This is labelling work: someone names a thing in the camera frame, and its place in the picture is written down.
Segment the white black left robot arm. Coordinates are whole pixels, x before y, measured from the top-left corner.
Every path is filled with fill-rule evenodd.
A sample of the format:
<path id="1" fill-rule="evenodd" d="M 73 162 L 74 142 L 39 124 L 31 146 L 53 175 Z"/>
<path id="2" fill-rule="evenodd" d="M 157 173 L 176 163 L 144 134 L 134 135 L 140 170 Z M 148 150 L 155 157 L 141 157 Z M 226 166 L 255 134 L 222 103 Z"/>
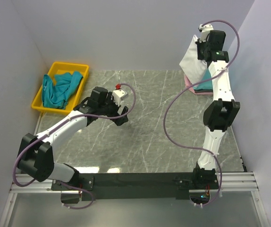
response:
<path id="1" fill-rule="evenodd" d="M 61 121 L 36 135 L 26 134 L 21 140 L 13 169 L 21 170 L 34 181 L 54 180 L 68 190 L 80 187 L 79 171 L 68 164 L 57 163 L 53 157 L 54 150 L 99 118 L 111 120 L 117 126 L 128 122 L 128 107 L 124 106 L 122 112 L 118 112 L 126 98 L 128 92 L 120 84 L 113 91 L 95 87 L 91 95 Z"/>

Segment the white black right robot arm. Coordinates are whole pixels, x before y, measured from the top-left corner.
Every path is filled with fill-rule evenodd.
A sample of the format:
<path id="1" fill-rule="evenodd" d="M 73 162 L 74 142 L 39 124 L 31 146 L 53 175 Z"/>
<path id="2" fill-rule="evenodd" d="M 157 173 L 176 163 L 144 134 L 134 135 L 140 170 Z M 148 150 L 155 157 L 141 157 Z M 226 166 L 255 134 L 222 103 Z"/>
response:
<path id="1" fill-rule="evenodd" d="M 203 150 L 193 171 L 192 185 L 197 189 L 218 187 L 216 160 L 221 140 L 240 109 L 229 80 L 229 54 L 223 51 L 226 34 L 203 26 L 196 41 L 197 58 L 207 63 L 213 86 L 213 101 L 204 111 L 205 139 Z"/>

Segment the white t shirt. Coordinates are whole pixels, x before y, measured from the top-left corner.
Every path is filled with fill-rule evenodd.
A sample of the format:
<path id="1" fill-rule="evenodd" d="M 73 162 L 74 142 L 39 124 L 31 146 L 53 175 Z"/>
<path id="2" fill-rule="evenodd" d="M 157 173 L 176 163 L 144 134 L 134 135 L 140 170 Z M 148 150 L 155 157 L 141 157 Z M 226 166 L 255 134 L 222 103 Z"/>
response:
<path id="1" fill-rule="evenodd" d="M 200 82 L 207 70 L 207 63 L 204 60 L 198 60 L 196 41 L 198 37 L 193 35 L 190 45 L 179 63 L 183 73 L 186 86 Z"/>

